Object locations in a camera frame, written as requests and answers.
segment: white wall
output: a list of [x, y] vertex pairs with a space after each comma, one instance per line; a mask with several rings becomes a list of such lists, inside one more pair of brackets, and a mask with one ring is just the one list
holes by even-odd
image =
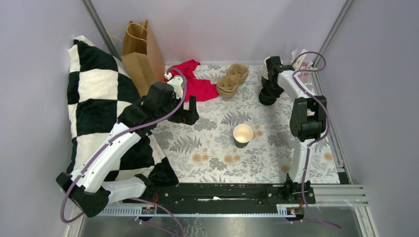
[[[166, 63], [262, 63], [319, 50], [345, 0], [93, 0], [103, 24], [149, 19]], [[123, 38], [116, 25], [110, 31]], [[118, 50], [121, 42], [113, 39]]]
[[355, 1], [321, 84], [380, 237], [419, 236], [419, 1]]
[[67, 49], [78, 35], [104, 43], [80, 0], [1, 1], [0, 22], [0, 236], [59, 237], [55, 178], [71, 155]]

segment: cup rim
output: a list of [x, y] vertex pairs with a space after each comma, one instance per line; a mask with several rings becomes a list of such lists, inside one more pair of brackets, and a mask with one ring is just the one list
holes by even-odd
[[[236, 139], [236, 136], [234, 136], [234, 131], [236, 131], [236, 128], [237, 128], [238, 126], [240, 126], [240, 125], [245, 125], [245, 126], [247, 126], [248, 128], [250, 128], [250, 130], [251, 130], [251, 137], [250, 137], [250, 139], [249, 139], [248, 141], [245, 141], [245, 142], [240, 142], [240, 141], [238, 141], [238, 140]], [[247, 125], [247, 124], [245, 124], [245, 123], [241, 123], [241, 124], [237, 125], [237, 126], [233, 129], [233, 138], [234, 138], [234, 140], [235, 140], [236, 142], [238, 142], [238, 143], [247, 143], [247, 142], [249, 142], [249, 141], [253, 138], [253, 135], [254, 135], [254, 132], [253, 132], [252, 127], [250, 127], [249, 125]]]

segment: checkered blanket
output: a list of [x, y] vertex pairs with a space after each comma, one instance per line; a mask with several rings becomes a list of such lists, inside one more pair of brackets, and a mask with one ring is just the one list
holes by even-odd
[[[70, 173], [82, 165], [106, 139], [125, 107], [140, 98], [121, 61], [95, 47], [86, 37], [74, 39], [68, 50], [67, 89], [73, 151]], [[156, 186], [176, 185], [177, 176], [150, 132], [131, 147], [105, 181], [148, 177]]]

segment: floral tablecloth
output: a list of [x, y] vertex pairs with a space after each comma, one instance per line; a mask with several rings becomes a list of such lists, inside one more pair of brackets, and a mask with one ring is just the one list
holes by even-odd
[[[199, 79], [216, 83], [229, 66], [198, 66]], [[293, 161], [289, 122], [293, 103], [283, 93], [272, 106], [260, 104], [262, 66], [249, 66], [249, 77], [230, 99], [197, 102], [200, 119], [193, 126], [163, 121], [153, 130], [180, 182], [283, 183]], [[245, 123], [254, 137], [239, 149], [233, 129]], [[327, 140], [311, 155], [312, 183], [339, 183]]]

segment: black and white cup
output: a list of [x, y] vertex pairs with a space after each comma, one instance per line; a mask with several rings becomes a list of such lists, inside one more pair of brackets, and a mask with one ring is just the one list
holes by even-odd
[[239, 124], [233, 130], [234, 144], [238, 148], [248, 145], [253, 137], [253, 129], [247, 124]]

